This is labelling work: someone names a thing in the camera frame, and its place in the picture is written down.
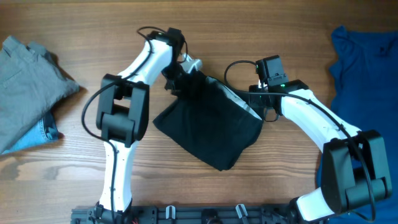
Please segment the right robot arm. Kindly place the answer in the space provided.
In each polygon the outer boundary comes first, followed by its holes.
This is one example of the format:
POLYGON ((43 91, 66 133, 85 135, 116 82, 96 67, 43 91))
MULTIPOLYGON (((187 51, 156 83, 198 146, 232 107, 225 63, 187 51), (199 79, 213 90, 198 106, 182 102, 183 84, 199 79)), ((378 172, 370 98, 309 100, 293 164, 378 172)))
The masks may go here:
POLYGON ((370 205, 368 220, 373 221, 376 202, 392 195, 382 136, 345 122, 320 103, 302 81, 289 81, 279 56, 254 64, 259 83, 250 86, 249 101, 294 122, 322 153, 321 184, 290 202, 288 223, 320 223, 356 213, 365 205, 370 205))

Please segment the black t-shirt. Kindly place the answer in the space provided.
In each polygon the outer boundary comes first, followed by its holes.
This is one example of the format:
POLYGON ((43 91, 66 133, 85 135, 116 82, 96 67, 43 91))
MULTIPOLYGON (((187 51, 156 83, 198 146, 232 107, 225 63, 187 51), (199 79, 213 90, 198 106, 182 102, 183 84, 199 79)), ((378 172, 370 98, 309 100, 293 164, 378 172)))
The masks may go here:
POLYGON ((229 170, 254 144, 262 118, 219 80, 195 72, 180 96, 153 124, 187 152, 217 170, 229 170))

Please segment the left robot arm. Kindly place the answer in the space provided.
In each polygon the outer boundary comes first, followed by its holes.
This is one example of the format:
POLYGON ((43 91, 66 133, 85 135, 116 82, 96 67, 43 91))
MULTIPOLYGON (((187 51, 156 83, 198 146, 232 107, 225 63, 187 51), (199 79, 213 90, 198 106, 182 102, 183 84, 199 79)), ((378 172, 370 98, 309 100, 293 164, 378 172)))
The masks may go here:
POLYGON ((131 172, 134 153, 149 122, 149 93, 160 74, 165 89, 179 95, 201 67, 181 50, 187 48, 182 31, 152 28, 142 52, 118 75, 107 74, 95 94, 99 98, 96 126, 106 150, 106 172, 99 202, 88 211, 87 223, 132 223, 131 172))

